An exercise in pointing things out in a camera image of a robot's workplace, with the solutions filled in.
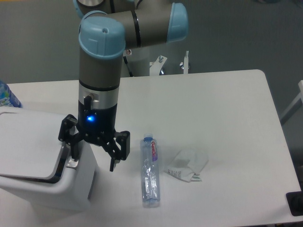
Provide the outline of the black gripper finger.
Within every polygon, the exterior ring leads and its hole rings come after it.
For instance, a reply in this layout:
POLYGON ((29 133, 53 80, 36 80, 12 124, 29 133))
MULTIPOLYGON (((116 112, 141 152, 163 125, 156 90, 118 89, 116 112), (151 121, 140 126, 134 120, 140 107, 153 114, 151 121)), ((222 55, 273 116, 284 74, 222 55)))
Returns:
POLYGON ((75 160, 80 158, 80 149, 78 144, 84 140, 84 134, 81 132, 75 133, 77 129, 78 120, 72 115, 68 114, 61 123, 58 140, 65 142, 71 149, 71 157, 75 160))
POLYGON ((130 154, 130 132, 114 131, 103 139, 103 149, 110 155, 110 172, 113 172, 120 161, 125 161, 130 154))

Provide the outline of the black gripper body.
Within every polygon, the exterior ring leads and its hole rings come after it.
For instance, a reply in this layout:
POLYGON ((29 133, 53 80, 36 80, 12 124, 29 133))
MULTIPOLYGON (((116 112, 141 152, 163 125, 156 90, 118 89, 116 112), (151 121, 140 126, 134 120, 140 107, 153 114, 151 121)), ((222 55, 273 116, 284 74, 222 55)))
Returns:
POLYGON ((117 105, 107 109, 87 110, 84 104, 78 102, 77 138, 90 144, 114 148, 116 110, 117 105))

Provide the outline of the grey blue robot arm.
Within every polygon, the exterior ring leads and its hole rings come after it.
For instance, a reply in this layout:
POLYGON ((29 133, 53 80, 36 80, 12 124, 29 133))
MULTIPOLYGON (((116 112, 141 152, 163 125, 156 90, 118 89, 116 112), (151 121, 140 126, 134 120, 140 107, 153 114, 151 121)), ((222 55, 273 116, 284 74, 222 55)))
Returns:
POLYGON ((78 115, 67 115, 58 139, 69 146, 68 167, 77 167, 81 141, 101 146, 110 170, 126 160, 130 133, 115 130, 123 54, 128 49, 184 40, 188 15, 169 0, 76 0, 80 69, 78 115))

